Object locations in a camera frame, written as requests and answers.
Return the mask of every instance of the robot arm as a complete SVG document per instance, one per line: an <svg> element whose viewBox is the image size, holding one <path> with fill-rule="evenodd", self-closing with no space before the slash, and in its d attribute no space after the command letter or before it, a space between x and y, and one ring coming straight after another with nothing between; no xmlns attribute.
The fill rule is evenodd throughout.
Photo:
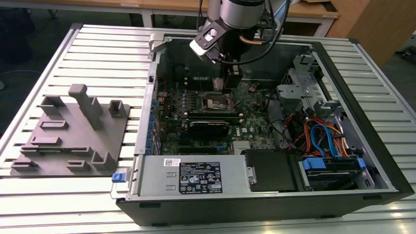
<svg viewBox="0 0 416 234"><path fill-rule="evenodd" d="M220 7L218 14L208 14L208 22L202 32L198 34L190 46L198 56L211 60L214 63L220 60L239 60L243 53L250 49L240 37L252 40L258 30L258 23L262 18L266 0L223 0L220 6L210 5L210 10L215 11Z"/></svg>
<svg viewBox="0 0 416 234"><path fill-rule="evenodd" d="M206 23L206 27L190 46L202 59L220 63L220 83L216 84L216 87L220 87L223 93L230 93L240 83L243 72L239 65L263 58L280 37L283 28L280 27L279 31L275 32L276 24L271 0L267 0L267 3L270 14L262 19L266 0L222 0L222 4L219 0L210 2L208 23ZM284 20L290 3L291 0L286 0ZM270 24L274 29L274 37L267 41L254 41L256 31L270 27ZM242 55L251 49L251 46L266 45L270 42L272 43L260 56L248 61L240 61Z"/></svg>

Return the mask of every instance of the black cable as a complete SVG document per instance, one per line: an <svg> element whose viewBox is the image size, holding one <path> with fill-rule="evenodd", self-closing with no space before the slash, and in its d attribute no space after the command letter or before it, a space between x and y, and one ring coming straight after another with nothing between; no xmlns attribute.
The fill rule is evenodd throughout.
<svg viewBox="0 0 416 234"><path fill-rule="evenodd" d="M272 6L272 0L267 0L268 1L268 8L270 8L270 13L271 13L271 20L272 20L272 31L274 31L274 35L276 33L276 24L275 24L275 12L274 12L274 6ZM262 42L262 45L268 44L272 41L274 37L271 37L267 41Z"/></svg>
<svg viewBox="0 0 416 234"><path fill-rule="evenodd" d="M203 17L203 0L200 0L200 10L198 12L198 18L196 18L196 31L199 31L199 28L200 28L200 17Z"/></svg>
<svg viewBox="0 0 416 234"><path fill-rule="evenodd" d="M247 61L242 61L242 62L228 62L228 61L224 61L223 59L218 59L218 62L222 63L222 64L226 64L226 65L244 65L244 64L248 64L248 63L252 63L255 61L258 61L260 58L263 58L270 52L271 50L274 49L274 46L276 44L276 41L283 33L283 27L284 27L284 22L287 20L287 14L288 14L288 8L290 8L290 5L291 5L291 0L286 0L286 13L284 13L284 18L283 18L283 21L282 21L282 25L280 25L280 28L279 28L279 31L275 35L275 38L274 38L274 41L270 45L270 47L267 48L267 50L264 51L264 53L262 55L259 55L256 58L251 59L251 60L247 60Z"/></svg>
<svg viewBox="0 0 416 234"><path fill-rule="evenodd" d="M287 136L284 135L284 132L282 132L275 126L274 126L274 122L276 122L278 120L282 121L280 119L276 119L274 121L271 121L271 119L268 118L268 105L270 105L270 102L271 102L271 99L272 99L272 96L274 96L275 92L271 93L271 96L268 98L268 101L267 101L267 106L266 106L266 121L268 122L270 126L272 127L272 129L276 131L276 133L279 135L282 135L282 137L284 138L284 140L287 141L287 143L290 144L291 148L294 151L299 152L299 153L311 153L311 152L307 152L307 151L303 151L300 150L292 143L291 139L287 138Z"/></svg>

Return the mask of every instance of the blue latch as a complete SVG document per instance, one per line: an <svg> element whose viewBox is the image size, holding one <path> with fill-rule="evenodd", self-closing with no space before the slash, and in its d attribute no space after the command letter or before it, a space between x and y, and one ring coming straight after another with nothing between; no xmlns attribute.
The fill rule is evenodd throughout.
<svg viewBox="0 0 416 234"><path fill-rule="evenodd" d="M304 165L306 170L327 168L324 159L322 157L310 157L306 160L303 160L302 163Z"/></svg>
<svg viewBox="0 0 416 234"><path fill-rule="evenodd" d="M358 162L359 162L359 166L360 166L360 168L362 168L362 169L364 169L364 168L366 168L366 162L364 162L364 159L359 158L359 159L358 159Z"/></svg>
<svg viewBox="0 0 416 234"><path fill-rule="evenodd" d="M124 183L126 182L126 173L114 173L111 177L111 181L114 183Z"/></svg>

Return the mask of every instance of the floor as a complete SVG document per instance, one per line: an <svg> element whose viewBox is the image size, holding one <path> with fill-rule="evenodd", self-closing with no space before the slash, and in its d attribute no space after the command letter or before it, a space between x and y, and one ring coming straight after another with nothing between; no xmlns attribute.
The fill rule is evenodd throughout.
<svg viewBox="0 0 416 234"><path fill-rule="evenodd" d="M10 65L0 61L0 74L12 70L34 70L42 72L75 22L118 26L143 25L142 17L134 14L58 11L58 19L52 19L47 10L34 9L30 12L36 31L26 39L31 45L34 57L28 62L19 65ZM156 16L155 20L156 27L183 29L195 29L196 27L196 17L167 16L163 20L162 16ZM395 55L383 70L410 105L416 109L416 64L403 60L399 55ZM0 136L7 129L38 78L39 75L34 72L10 73L0 76L0 81L6 84L6 88L0 90Z"/></svg>

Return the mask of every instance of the wooden desk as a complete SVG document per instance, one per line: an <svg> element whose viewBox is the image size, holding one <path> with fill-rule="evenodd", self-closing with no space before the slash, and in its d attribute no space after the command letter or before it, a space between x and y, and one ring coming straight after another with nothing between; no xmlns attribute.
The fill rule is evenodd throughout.
<svg viewBox="0 0 416 234"><path fill-rule="evenodd" d="M142 14L144 27L154 27L154 15L198 16L199 0L0 0L0 6L52 10L100 11ZM208 0L203 1L207 15ZM319 3L299 2L291 5L290 22L319 24L316 37L324 37L338 12L328 12Z"/></svg>
<svg viewBox="0 0 416 234"><path fill-rule="evenodd" d="M143 0L0 0L0 6L140 14Z"/></svg>

